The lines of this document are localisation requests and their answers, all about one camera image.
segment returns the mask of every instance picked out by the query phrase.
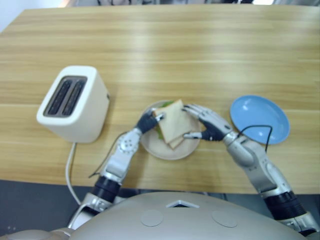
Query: white power cord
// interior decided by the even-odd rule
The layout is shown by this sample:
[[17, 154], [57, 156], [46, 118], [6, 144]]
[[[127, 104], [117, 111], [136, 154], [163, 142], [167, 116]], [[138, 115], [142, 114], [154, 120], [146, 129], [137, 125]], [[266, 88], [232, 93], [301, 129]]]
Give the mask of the white power cord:
[[72, 160], [74, 159], [74, 154], [75, 154], [75, 151], [76, 151], [76, 146], [77, 146], [77, 143], [74, 142], [72, 144], [72, 147], [71, 147], [71, 150], [70, 150], [70, 153], [69, 153], [69, 157], [68, 157], [68, 160], [66, 161], [66, 165], [65, 165], [65, 181], [66, 181], [66, 185], [68, 186], [68, 189], [71, 193], [71, 195], [73, 196], [74, 200], [76, 201], [77, 204], [81, 204], [81, 201], [79, 200], [79, 198], [77, 197], [72, 185], [71, 185], [71, 182], [70, 182], [70, 164], [72, 162]]

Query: wooden table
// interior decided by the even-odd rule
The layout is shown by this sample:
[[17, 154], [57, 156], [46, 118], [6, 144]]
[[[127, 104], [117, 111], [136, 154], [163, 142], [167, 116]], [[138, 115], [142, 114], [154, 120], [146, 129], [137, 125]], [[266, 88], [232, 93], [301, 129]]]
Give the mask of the wooden table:
[[[111, 94], [100, 138], [79, 144], [74, 185], [149, 104], [182, 98], [229, 118], [241, 95], [276, 102], [291, 133], [269, 158], [298, 194], [320, 188], [319, 7], [236, 4], [78, 7], [24, 11], [0, 35], [0, 178], [65, 184], [71, 144], [36, 121], [59, 71], [95, 66]], [[255, 193], [223, 143], [157, 159], [140, 147], [124, 187]]]

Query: white wall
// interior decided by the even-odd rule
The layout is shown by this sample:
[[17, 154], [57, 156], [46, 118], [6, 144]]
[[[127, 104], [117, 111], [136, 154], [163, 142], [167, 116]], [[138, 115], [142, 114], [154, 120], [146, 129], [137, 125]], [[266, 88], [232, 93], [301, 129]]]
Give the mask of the white wall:
[[25, 9], [57, 8], [63, 0], [0, 0], [0, 32]]

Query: bread slice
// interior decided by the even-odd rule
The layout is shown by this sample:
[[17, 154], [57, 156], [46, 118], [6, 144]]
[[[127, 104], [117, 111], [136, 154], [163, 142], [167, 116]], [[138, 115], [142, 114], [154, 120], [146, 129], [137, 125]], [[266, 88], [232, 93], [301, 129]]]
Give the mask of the bread slice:
[[182, 143], [184, 140], [184, 137], [183, 136], [178, 136], [178, 138], [176, 138], [175, 140], [172, 140], [171, 142], [169, 142], [169, 146], [172, 148], [172, 149], [175, 149], [176, 147], [178, 147], [178, 145], [180, 143]]
[[166, 144], [192, 130], [191, 116], [182, 111], [183, 107], [184, 104], [179, 99], [169, 106], [160, 107], [153, 111], [156, 116], [165, 113], [165, 118], [159, 122], [159, 126]]

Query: blue plate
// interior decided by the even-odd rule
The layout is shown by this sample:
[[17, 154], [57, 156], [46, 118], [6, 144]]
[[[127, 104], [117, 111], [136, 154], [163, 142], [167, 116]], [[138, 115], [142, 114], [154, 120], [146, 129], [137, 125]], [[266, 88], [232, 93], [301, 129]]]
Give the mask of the blue plate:
[[[230, 116], [239, 131], [250, 125], [271, 125], [273, 130], [269, 144], [281, 143], [290, 133], [290, 123], [284, 111], [261, 96], [245, 95], [237, 98], [230, 107]], [[269, 131], [268, 127], [251, 127], [243, 134], [266, 144]]]

